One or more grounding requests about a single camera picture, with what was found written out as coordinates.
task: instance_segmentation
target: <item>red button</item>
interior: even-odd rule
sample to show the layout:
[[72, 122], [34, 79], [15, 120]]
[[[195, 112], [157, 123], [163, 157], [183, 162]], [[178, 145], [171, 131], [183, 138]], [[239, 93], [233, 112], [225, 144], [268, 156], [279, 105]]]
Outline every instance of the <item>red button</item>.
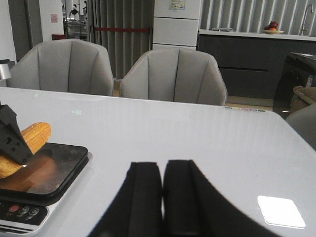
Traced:
[[19, 209], [18, 205], [13, 205], [12, 207], [10, 207], [9, 211], [14, 212], [14, 211], [17, 211], [18, 209]]

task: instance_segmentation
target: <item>white table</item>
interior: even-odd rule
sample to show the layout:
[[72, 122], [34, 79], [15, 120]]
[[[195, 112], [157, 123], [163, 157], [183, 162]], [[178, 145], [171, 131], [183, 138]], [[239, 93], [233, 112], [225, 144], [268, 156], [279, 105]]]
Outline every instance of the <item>white table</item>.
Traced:
[[[39, 233], [84, 237], [105, 212], [132, 161], [193, 159], [233, 205], [281, 236], [315, 236], [316, 153], [273, 112], [0, 88], [20, 129], [45, 121], [50, 142], [85, 146], [93, 159]], [[293, 200], [306, 227], [268, 225], [258, 196]]]

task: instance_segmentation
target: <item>gray curtain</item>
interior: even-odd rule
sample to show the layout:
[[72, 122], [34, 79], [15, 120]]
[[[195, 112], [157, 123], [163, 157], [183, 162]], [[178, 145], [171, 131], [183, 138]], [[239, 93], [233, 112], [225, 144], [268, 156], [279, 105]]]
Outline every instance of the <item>gray curtain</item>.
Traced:
[[94, 27], [140, 29], [153, 27], [154, 0], [89, 0], [89, 41], [107, 48], [113, 76], [122, 79], [150, 49], [147, 32], [93, 32]]
[[[297, 35], [309, 3], [316, 0], [203, 0], [200, 28], [233, 28], [237, 32], [262, 31], [271, 20], [284, 34]], [[307, 14], [306, 35], [316, 36], [315, 12]]]

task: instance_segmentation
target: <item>white refrigerator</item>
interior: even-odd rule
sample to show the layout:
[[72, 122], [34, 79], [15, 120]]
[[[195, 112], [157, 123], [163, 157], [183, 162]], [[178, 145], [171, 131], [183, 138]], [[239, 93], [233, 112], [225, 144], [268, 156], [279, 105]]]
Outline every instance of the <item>white refrigerator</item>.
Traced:
[[153, 50], [166, 47], [196, 49], [201, 0], [156, 0]]

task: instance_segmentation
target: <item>cooktop control panel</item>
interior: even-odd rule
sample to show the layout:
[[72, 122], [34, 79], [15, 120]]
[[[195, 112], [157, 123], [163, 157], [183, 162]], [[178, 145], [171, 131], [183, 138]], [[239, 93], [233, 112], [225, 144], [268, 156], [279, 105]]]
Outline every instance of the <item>cooktop control panel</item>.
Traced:
[[0, 199], [0, 235], [35, 233], [49, 214], [45, 206]]

